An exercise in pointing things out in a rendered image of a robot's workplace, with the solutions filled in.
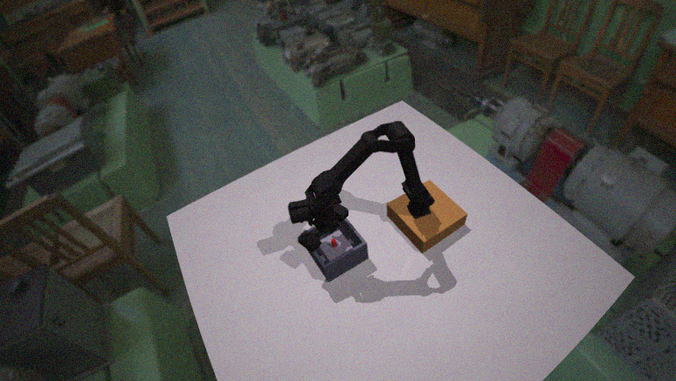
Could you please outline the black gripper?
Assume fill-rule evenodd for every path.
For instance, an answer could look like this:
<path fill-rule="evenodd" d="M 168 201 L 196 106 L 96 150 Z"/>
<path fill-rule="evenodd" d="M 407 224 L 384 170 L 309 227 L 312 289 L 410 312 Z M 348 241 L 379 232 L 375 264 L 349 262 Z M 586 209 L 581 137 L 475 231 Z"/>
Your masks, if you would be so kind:
<path fill-rule="evenodd" d="M 298 237 L 298 243 L 300 243 L 310 252 L 313 252 L 315 248 L 318 248 L 322 244 L 320 242 L 319 237 L 323 233 L 327 234 L 328 231 L 330 233 L 333 233 L 347 216 L 348 209 L 342 206 L 341 204 L 334 205 L 334 214 L 329 219 L 319 219 L 314 214 L 313 215 L 314 221 L 312 225 L 315 226 L 316 230 L 313 233 L 310 233 L 309 231 L 304 231 Z"/>

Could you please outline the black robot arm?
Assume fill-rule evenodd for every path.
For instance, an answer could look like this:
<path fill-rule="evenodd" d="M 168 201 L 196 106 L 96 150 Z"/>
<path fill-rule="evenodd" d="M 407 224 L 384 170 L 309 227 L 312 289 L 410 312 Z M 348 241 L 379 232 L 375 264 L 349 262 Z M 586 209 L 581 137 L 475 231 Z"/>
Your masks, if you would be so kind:
<path fill-rule="evenodd" d="M 378 140 L 382 135 L 389 139 Z M 304 200 L 290 202 L 287 206 L 292 224 L 307 221 L 313 223 L 313 215 L 329 219 L 334 214 L 334 205 L 340 204 L 339 194 L 344 182 L 375 152 L 397 153 L 405 181 L 401 183 L 410 202 L 407 208 L 414 218 L 430 214 L 434 198 L 420 181 L 413 154 L 414 135 L 400 121 L 379 125 L 362 134 L 361 139 L 330 170 L 320 173 L 305 191 Z"/>

